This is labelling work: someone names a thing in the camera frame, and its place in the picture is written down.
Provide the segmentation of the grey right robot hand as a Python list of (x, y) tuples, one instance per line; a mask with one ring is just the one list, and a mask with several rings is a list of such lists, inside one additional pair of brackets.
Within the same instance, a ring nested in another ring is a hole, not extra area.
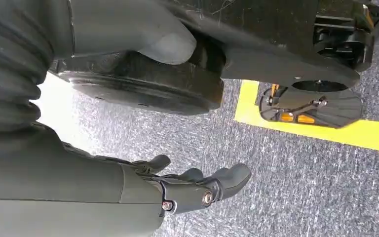
[(33, 103), (55, 59), (136, 51), (179, 65), (196, 40), (155, 0), (0, 0), (0, 237), (147, 237), (165, 213), (236, 195), (242, 164), (159, 176), (170, 159), (93, 156), (39, 123)]

